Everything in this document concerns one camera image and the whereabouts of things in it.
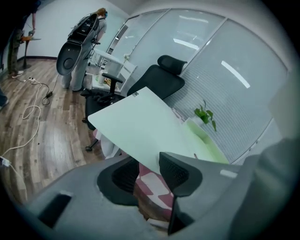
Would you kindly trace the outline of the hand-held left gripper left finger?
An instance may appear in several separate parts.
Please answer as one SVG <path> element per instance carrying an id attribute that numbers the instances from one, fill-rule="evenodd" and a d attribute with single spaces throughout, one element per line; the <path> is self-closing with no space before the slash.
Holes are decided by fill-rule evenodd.
<path id="1" fill-rule="evenodd" d="M 131 157 L 77 167 L 27 205 L 30 222 L 44 240 L 148 240 L 133 195 L 138 174 Z"/>

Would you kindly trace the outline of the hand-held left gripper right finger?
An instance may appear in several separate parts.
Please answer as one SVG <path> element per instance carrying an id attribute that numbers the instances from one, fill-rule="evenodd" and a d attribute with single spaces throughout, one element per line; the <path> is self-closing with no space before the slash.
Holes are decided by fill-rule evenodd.
<path id="1" fill-rule="evenodd" d="M 242 165 L 161 152 L 159 168 L 174 196 L 169 236 L 274 236 L 298 186 L 298 141 Z"/>

